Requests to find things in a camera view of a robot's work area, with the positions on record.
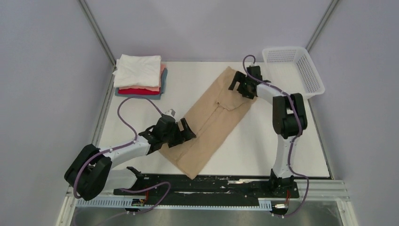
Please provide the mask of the beige t shirt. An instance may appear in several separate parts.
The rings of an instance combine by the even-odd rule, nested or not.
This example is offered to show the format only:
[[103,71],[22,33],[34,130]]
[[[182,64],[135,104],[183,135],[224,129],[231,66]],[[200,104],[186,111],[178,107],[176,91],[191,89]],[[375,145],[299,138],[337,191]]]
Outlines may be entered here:
[[159,150],[190,179],[197,177],[255,102],[228,89],[236,73],[228,66],[185,114],[196,138]]

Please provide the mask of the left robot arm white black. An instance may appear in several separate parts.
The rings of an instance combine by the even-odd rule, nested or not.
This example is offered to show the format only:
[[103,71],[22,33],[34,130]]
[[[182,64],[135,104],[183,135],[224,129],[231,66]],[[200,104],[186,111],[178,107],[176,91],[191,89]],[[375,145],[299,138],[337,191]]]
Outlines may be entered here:
[[166,145],[171,148],[196,138],[187,120],[176,121],[173,116],[163,114],[155,125],[138,133],[136,139],[110,148],[98,148],[93,144],[83,147],[64,174],[64,179],[78,198],[89,201],[102,191],[127,189],[138,195],[144,189],[139,171],[133,167],[115,170],[133,158],[150,155]]

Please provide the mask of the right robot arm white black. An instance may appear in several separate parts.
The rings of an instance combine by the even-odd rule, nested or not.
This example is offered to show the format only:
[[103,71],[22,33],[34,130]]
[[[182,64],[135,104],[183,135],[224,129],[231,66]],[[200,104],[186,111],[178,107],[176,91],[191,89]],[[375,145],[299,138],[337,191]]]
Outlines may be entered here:
[[307,128],[307,116],[303,96],[288,94],[261,79],[259,66],[249,66],[245,73],[236,72],[229,90],[237,90],[243,97],[259,97],[272,105],[272,126],[278,137],[276,160],[271,169],[268,188],[272,195],[282,196],[288,188],[294,187],[292,169],[297,141]]

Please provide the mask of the white plastic basket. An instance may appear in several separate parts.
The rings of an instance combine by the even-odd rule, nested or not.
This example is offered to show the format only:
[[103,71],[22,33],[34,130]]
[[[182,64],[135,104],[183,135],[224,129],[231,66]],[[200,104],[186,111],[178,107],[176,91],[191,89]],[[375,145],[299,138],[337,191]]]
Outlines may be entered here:
[[272,47],[262,50],[266,77],[287,93],[304,99],[324,94],[325,86],[308,51],[303,47]]

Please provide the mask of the blue grey folded t shirt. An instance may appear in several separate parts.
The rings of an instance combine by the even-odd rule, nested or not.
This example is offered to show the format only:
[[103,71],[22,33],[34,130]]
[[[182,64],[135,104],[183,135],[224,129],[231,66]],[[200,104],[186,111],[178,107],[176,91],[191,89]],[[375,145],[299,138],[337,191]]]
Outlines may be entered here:
[[114,91],[115,96],[117,97],[144,97],[150,100],[160,100],[162,94],[165,93],[166,91],[166,79],[168,75],[168,70],[164,69],[164,71],[161,74],[161,87],[160,87],[160,93],[156,95],[139,95],[139,94],[121,94],[119,92],[119,89],[116,88]]

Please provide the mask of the pink folded t shirt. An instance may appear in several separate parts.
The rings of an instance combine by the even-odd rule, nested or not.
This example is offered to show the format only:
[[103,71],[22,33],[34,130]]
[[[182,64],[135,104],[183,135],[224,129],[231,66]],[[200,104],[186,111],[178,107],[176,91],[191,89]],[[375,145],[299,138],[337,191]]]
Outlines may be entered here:
[[128,87],[121,87],[120,89],[146,89],[149,91],[160,91],[161,88],[161,78],[162,73],[165,70],[166,65],[160,64],[160,78],[159,78],[159,85],[157,87],[148,87],[148,86],[128,86]]

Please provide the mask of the red folded t shirt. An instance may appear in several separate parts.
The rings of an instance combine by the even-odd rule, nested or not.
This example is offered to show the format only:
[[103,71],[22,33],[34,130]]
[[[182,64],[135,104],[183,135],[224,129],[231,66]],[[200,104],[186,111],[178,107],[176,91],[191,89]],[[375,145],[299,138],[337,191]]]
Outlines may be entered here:
[[152,90],[148,90],[148,89],[128,88],[128,89],[118,89],[117,93],[121,94],[121,95],[154,96],[154,95],[161,94],[161,90],[152,91]]

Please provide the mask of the white folded t shirt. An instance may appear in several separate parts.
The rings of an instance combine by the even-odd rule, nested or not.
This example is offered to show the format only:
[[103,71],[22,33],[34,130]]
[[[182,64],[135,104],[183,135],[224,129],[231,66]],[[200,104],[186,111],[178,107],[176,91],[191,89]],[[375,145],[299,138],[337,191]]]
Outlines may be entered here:
[[157,87],[160,82],[161,56],[121,55],[112,73],[115,88],[144,86]]

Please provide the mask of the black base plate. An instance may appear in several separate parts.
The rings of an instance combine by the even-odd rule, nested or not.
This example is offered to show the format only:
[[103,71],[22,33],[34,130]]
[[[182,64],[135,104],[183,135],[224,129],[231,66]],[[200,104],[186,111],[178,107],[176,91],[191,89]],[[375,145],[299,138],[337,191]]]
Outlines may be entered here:
[[161,182],[148,192],[141,192],[147,204],[182,206],[256,206],[260,198],[299,198],[296,184],[271,188],[268,176],[200,175],[190,179],[182,174],[145,174],[132,187],[143,190]]

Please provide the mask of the left side aluminium rail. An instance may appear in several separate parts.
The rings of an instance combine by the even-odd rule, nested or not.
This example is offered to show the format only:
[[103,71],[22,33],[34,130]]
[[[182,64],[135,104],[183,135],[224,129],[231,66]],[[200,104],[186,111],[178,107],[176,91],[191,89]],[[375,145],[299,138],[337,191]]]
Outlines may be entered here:
[[113,81],[114,81],[114,75],[113,72],[115,71],[116,66],[112,66],[110,71],[108,72],[108,78],[105,80],[105,90],[103,93],[103,97],[100,101],[100,108],[98,109],[98,114],[96,117],[96,120],[94,121],[94,127],[92,130],[92,134],[90,137],[90,140],[88,141],[89,144],[93,144],[94,146],[98,146],[101,140],[101,136],[103,133],[105,121],[107,118],[107,114],[109,111],[109,106],[112,101],[112,96],[114,94],[114,88],[113,88]]

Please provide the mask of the right corner aluminium post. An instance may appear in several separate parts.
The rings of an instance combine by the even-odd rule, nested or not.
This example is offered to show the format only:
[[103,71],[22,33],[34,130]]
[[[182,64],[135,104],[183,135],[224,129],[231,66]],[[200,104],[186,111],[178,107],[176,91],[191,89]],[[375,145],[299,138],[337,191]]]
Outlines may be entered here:
[[319,36],[323,32],[326,24],[330,20],[330,17],[335,12],[336,7],[339,5],[340,0],[331,0],[327,9],[325,10],[323,16],[321,17],[316,29],[314,30],[312,36],[310,37],[305,49],[310,52],[314,44],[317,42]]

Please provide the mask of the corner aluminium post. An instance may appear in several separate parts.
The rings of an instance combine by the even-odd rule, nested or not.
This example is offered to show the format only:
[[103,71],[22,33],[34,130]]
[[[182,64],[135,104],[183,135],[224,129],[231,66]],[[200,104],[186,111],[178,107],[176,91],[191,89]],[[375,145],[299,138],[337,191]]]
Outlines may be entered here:
[[77,0],[77,2],[79,3],[79,5],[83,11],[83,14],[87,18],[87,20],[88,20],[96,38],[98,39],[102,49],[104,50],[108,60],[112,64],[113,68],[115,69],[116,68],[115,56],[113,55],[104,35],[96,21],[96,18],[90,9],[90,6],[88,5],[86,0]]
[[314,44],[317,42],[319,36],[323,32],[326,24],[330,20],[330,17],[335,12],[336,7],[339,5],[340,0],[331,0],[327,9],[325,10],[323,16],[321,17],[316,29],[314,30],[312,36],[310,37],[305,49],[310,52]]

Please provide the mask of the aluminium frame rail front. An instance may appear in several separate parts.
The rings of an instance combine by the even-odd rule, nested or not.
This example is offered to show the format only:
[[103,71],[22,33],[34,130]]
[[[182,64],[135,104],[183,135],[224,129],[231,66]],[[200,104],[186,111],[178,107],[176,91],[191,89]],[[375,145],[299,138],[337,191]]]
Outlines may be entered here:
[[[170,194],[240,194],[242,197],[282,199],[286,190],[268,187],[268,176],[221,176],[200,175],[194,180],[184,175],[146,174],[135,183],[133,190],[140,190],[167,181],[171,186]],[[306,196],[308,201],[350,200],[345,184],[341,180],[313,178],[305,180],[295,178],[296,186],[290,188],[292,198]]]

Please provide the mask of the left corner aluminium post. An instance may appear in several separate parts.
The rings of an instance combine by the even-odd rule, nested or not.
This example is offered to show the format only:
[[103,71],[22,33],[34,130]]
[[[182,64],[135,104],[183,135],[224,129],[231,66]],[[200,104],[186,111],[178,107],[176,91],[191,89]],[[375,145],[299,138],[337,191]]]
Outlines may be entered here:
[[104,35],[96,21],[96,18],[90,9],[90,6],[88,5],[86,0],[77,0],[77,2],[79,3],[79,5],[83,11],[83,14],[87,18],[87,20],[88,20],[96,38],[98,39],[102,49],[104,50],[108,60],[112,64],[113,68],[115,69],[116,68],[115,56],[113,55]]

